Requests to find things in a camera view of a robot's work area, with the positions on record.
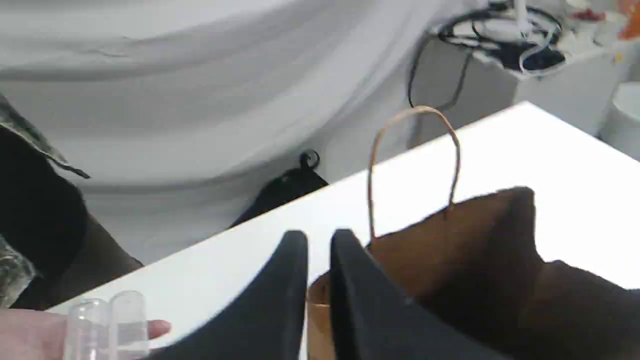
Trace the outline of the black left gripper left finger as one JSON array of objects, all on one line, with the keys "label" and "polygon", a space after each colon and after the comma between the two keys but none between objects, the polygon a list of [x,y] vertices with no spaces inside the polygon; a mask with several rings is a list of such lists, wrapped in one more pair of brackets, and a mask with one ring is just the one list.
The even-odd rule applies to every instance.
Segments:
[{"label": "black left gripper left finger", "polygon": [[297,360],[306,319],[308,241],[283,234],[255,278],[224,310],[152,360]]}]

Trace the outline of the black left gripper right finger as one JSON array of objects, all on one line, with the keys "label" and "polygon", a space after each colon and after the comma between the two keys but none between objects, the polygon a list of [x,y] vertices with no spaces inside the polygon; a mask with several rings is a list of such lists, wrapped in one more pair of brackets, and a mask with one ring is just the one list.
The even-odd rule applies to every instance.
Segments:
[{"label": "black left gripper right finger", "polygon": [[330,243],[330,321],[338,360],[503,359],[407,296],[345,228]]}]

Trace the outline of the person's right hand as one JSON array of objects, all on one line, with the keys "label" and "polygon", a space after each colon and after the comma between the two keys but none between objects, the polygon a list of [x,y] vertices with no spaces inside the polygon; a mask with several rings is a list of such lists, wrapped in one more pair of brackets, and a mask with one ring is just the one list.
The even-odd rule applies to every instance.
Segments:
[{"label": "person's right hand", "polygon": [[[68,313],[2,309],[1,358],[64,360]],[[162,319],[147,320],[147,323],[150,341],[167,335],[172,329],[171,324]]]}]

